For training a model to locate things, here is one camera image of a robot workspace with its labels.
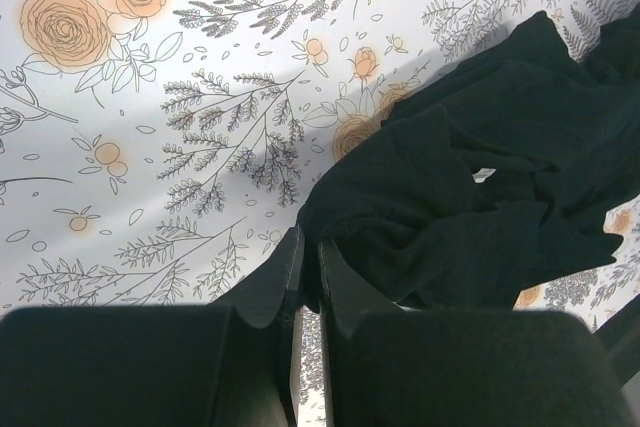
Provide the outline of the black t shirt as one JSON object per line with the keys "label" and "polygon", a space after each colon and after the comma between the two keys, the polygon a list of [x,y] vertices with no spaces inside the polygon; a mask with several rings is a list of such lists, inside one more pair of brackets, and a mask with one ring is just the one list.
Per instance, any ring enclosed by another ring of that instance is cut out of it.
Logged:
{"label": "black t shirt", "polygon": [[297,221],[395,303],[510,308],[610,264],[605,217],[638,193],[638,14],[575,61],[539,12],[398,102]]}

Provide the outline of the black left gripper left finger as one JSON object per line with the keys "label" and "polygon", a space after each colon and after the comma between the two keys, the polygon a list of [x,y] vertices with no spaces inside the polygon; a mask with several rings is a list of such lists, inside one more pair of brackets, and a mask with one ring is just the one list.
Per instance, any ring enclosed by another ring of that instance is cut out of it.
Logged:
{"label": "black left gripper left finger", "polygon": [[293,426],[304,236],[208,305],[42,307],[1,323],[5,426]]}

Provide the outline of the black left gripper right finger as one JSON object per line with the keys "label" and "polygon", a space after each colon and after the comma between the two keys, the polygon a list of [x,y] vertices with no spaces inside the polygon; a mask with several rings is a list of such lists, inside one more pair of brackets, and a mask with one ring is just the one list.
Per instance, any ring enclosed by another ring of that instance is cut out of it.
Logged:
{"label": "black left gripper right finger", "polygon": [[553,311],[405,310],[319,246],[331,426],[621,426],[602,344]]}

